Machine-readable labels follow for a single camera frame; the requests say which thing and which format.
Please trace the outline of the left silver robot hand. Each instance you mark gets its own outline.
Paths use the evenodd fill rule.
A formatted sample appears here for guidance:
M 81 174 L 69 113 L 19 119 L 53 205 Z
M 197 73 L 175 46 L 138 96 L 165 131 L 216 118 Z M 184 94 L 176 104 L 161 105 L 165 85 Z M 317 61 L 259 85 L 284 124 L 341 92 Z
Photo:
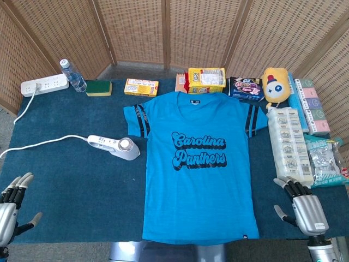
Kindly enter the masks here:
M 38 212 L 26 224 L 19 226 L 17 221 L 25 192 L 33 179 L 31 172 L 18 176 L 1 192 L 1 261 L 8 261 L 8 245 L 14 238 L 36 227 L 42 218 L 43 213 Z

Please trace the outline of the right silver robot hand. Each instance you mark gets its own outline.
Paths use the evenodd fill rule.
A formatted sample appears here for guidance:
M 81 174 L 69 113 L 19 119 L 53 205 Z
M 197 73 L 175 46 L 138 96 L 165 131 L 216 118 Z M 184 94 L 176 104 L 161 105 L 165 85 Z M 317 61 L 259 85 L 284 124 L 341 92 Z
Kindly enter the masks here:
M 274 205 L 274 210 L 279 218 L 299 228 L 306 236 L 325 234 L 329 225 L 320 200 L 311 192 L 310 188 L 289 176 L 274 178 L 273 181 L 289 196 L 295 215 L 292 218 L 279 205 Z

